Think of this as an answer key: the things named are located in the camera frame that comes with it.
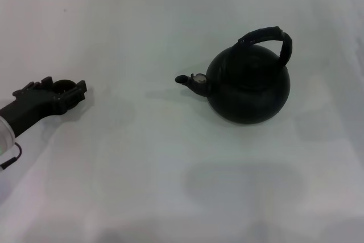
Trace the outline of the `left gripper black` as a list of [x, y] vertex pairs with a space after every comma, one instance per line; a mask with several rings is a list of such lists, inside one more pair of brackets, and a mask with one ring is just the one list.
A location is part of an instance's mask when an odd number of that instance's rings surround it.
[[13, 92], [15, 101], [0, 109], [0, 117], [10, 125], [15, 137], [20, 136], [41, 119], [62, 115], [85, 100], [87, 92], [84, 80], [76, 83], [76, 87], [63, 94], [51, 92], [28, 92], [29, 90], [51, 91], [53, 79], [48, 76], [40, 82], [30, 82], [22, 89]]

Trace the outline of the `dark small teacup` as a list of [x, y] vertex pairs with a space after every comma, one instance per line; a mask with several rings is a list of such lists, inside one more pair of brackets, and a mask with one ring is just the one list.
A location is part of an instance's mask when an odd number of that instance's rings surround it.
[[56, 94], [69, 92], [76, 87], [76, 83], [71, 80], [58, 80], [53, 83], [52, 91]]

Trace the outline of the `black round teapot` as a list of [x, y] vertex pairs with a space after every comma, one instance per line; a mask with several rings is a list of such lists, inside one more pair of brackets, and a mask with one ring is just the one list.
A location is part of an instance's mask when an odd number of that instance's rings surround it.
[[288, 100], [292, 38], [280, 27], [249, 32], [220, 52], [206, 73], [175, 82], [205, 97], [222, 118], [243, 125], [269, 120]]

